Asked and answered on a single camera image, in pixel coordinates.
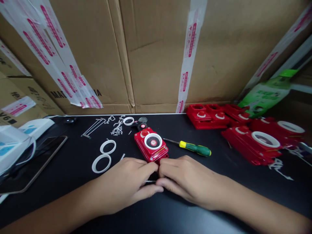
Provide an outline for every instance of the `phone screen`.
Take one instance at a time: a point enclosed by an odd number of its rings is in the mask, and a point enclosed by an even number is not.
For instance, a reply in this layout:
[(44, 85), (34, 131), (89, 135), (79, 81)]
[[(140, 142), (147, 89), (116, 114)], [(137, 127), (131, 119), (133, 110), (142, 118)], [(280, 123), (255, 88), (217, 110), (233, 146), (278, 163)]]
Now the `phone screen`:
[(21, 164), (19, 170), (15, 170), (0, 184), (0, 195), (20, 193), (28, 189), (66, 140), (66, 136), (47, 138), (36, 149), (32, 160), (25, 165)]

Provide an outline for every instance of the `red plastic housing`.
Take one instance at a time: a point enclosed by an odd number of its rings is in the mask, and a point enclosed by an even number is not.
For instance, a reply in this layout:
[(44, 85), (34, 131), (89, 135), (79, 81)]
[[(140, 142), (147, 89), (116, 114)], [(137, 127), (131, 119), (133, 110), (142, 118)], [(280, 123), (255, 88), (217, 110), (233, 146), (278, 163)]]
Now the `red plastic housing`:
[(168, 158), (168, 147), (166, 146), (165, 141), (162, 141), (162, 145), (160, 148), (156, 150), (148, 149), (145, 144), (144, 144), (144, 138), (150, 133), (155, 133), (150, 127), (143, 129), (142, 131), (134, 134), (134, 140), (137, 143), (137, 146), (141, 150), (141, 153), (143, 154), (145, 160), (150, 163), (150, 162), (155, 162), (159, 164), (159, 161), (162, 158)]
[(237, 105), (227, 104), (222, 106), (222, 109), (226, 115), (230, 117), (229, 127), (243, 126), (252, 121), (252, 119), (249, 118), (249, 114)]
[(273, 158), (281, 155), (282, 147), (264, 146), (252, 138), (252, 132), (247, 126), (232, 127), (222, 131), (223, 137), (253, 165), (269, 165)]
[(230, 118), (227, 117), (222, 108), (217, 104), (190, 105), (186, 114), (196, 129), (227, 128)]
[(304, 133), (295, 133), (289, 131), (275, 122), (274, 118), (254, 119), (250, 124), (252, 131), (260, 131), (276, 138), (284, 147), (297, 146), (299, 142), (304, 142), (302, 136)]

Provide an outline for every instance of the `hand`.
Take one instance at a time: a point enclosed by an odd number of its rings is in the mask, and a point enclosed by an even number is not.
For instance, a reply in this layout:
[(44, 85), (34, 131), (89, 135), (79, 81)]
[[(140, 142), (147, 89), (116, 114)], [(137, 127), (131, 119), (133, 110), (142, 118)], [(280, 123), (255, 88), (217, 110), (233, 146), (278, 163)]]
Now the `hand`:
[(208, 210), (225, 208), (234, 183), (230, 178), (213, 172), (189, 156), (161, 159), (159, 176), (156, 185)]
[(154, 162), (124, 158), (108, 170), (105, 174), (90, 181), (92, 195), (90, 197), (97, 215), (116, 213), (139, 200), (153, 196), (157, 192), (163, 192), (163, 187), (147, 185), (145, 180), (158, 170)]

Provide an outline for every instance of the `plastic bottle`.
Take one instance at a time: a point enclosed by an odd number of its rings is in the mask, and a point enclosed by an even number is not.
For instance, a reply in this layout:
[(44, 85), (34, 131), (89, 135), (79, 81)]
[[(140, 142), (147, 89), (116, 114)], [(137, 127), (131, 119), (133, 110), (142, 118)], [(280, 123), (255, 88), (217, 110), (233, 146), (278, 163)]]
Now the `plastic bottle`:
[(250, 118), (262, 116), (289, 94), (293, 77), (298, 70), (284, 70), (279, 76), (257, 84), (238, 104), (250, 114)]

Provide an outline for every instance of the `green screwdriver handle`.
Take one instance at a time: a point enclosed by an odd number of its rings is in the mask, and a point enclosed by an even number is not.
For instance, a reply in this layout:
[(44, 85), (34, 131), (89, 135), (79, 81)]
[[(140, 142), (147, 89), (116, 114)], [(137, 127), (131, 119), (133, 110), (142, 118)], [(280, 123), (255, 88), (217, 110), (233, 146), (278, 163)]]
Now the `green screwdriver handle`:
[(197, 146), (197, 145), (194, 145), (194, 144), (190, 144), (190, 143), (186, 143), (184, 141), (180, 141), (180, 144), (179, 146), (181, 148), (185, 148), (185, 149), (188, 149), (190, 151), (193, 151), (199, 155), (202, 155), (202, 156), (210, 156), (211, 155), (211, 151), (210, 149), (208, 149), (207, 147), (204, 147), (204, 146)]

